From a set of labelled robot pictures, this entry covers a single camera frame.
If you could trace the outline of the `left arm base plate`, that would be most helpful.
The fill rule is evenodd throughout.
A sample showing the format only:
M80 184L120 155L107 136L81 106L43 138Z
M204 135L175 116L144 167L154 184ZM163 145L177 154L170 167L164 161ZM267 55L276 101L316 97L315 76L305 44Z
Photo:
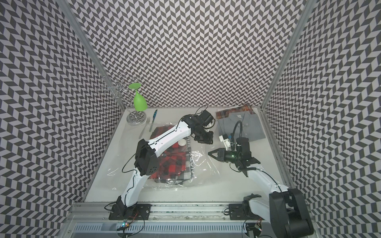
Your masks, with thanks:
M109 220L148 220L151 212L151 204L136 204L129 208L119 208L117 204L112 206Z

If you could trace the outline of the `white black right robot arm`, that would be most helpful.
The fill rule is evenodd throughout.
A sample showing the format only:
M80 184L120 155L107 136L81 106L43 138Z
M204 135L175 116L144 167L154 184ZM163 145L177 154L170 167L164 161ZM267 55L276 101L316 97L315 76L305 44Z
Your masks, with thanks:
M217 148L208 155L225 163L232 163L239 173L252 179L266 194L244 197L243 213L246 219L259 216L268 221L277 238L302 238L314 233L314 226L304 195L296 188L278 182L268 173L258 159L252 156L249 140L239 138L231 149Z

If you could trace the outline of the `grey shirt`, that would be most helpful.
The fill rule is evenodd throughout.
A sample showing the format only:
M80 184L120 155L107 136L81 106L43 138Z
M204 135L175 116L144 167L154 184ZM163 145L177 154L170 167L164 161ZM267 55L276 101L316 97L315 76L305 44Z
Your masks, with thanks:
M220 135L227 135L231 138L234 126L238 121L242 121L242 137L248 138L249 142L264 139L266 137L260 119L257 114L251 114L248 111L230 113L227 118L217 120Z

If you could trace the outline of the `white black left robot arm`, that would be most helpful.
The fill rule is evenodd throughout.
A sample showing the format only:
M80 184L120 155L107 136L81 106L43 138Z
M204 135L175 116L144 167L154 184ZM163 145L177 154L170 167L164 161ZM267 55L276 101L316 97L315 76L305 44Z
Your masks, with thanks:
M148 180L159 168L158 158L179 140L193 135L201 144L213 143L213 132L206 127L214 121L214 117L204 110L199 114L183 116L168 131L149 141L141 139L135 153L135 168L125 191L117 198L116 206L120 210L133 207L138 202L139 194Z

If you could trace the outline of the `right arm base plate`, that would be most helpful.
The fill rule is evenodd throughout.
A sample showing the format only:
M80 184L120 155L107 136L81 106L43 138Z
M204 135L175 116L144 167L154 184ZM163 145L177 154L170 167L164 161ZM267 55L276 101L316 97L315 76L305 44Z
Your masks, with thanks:
M230 220L259 220L270 221L269 206L252 202L247 204L233 203L228 205Z

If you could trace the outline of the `red black buffalo plaid shirt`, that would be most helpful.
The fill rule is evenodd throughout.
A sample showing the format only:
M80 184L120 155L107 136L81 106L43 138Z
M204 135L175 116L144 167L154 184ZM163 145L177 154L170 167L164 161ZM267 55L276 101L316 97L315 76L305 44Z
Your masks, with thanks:
M182 184L192 179L189 138L183 138L158 158L159 168L149 178L156 183Z

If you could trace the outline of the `clear plastic vacuum bag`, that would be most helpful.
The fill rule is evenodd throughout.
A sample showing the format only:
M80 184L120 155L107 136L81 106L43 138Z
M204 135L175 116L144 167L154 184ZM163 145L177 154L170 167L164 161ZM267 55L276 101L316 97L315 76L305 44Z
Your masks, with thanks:
M149 127L146 127L142 139L149 140L162 135L167 130L174 126L173 123L155 123L152 132L149 132ZM121 194L126 188L133 175L135 159L134 153L143 125L137 127L126 126L122 131L120 139L116 141L117 148L115 152L108 156L108 163L105 167L103 178L99 183L102 188L112 191L115 194ZM204 185L211 182L213 177L219 176L217 161L208 156L208 152L223 144L219 140L218 125L210 129L214 132L213 144L200 144L196 142L193 135L188 136L190 145L190 165L192 179L183 182L182 184L167 184L156 183L149 179L143 186L143 190L185 190L198 185Z

